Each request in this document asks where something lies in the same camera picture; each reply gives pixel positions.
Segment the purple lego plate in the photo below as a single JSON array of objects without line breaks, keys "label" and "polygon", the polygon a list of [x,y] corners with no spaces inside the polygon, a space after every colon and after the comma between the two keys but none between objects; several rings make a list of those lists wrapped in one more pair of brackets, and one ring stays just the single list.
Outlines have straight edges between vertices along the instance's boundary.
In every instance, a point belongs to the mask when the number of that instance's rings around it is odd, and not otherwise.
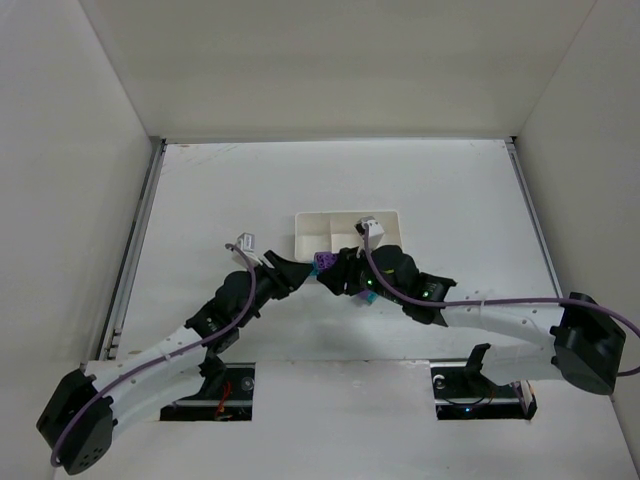
[{"label": "purple lego plate", "polygon": [[337,261],[338,255],[332,252],[316,252],[313,265],[317,274],[330,269]]}]

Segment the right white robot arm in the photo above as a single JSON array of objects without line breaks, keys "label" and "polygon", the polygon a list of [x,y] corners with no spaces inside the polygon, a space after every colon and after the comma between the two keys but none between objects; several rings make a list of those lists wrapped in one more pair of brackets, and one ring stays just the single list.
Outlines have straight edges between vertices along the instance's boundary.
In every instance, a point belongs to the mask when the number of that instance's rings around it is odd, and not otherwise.
[{"label": "right white robot arm", "polygon": [[507,346],[479,344],[468,357],[467,372],[497,386],[564,380],[596,395],[615,389],[626,335],[589,296],[502,303],[420,271],[397,245],[370,253],[344,248],[317,279],[335,295],[373,292],[424,325],[478,329],[514,339]]}]

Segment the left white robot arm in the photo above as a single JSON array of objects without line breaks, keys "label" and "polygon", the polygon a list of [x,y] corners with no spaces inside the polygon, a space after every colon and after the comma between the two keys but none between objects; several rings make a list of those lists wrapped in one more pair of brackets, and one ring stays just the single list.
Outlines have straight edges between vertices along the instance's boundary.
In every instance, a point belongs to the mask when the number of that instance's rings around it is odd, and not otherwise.
[{"label": "left white robot arm", "polygon": [[154,346],[95,374],[67,373],[36,422],[51,465],[69,475],[86,471],[132,423],[220,379],[226,366],[219,353],[268,301],[298,290],[312,270],[267,251],[257,264],[228,274],[212,299]]}]

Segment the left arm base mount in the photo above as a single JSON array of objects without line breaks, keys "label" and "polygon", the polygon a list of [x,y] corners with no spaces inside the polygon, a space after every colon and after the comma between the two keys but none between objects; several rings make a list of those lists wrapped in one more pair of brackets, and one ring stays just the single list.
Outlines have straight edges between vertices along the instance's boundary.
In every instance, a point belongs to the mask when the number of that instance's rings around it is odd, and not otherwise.
[{"label": "left arm base mount", "polygon": [[206,380],[200,391],[164,407],[161,422],[245,422],[252,420],[256,365],[227,364],[220,380]]}]

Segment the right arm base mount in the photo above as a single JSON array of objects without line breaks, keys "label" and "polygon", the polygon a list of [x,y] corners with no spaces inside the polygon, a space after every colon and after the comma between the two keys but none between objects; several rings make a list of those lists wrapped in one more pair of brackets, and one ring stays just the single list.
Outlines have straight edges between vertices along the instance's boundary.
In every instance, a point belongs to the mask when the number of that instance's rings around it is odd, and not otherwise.
[{"label": "right arm base mount", "polygon": [[465,361],[430,364],[434,406],[438,420],[533,419],[537,400],[529,382],[496,385],[481,375],[481,361],[489,344],[473,348]]}]

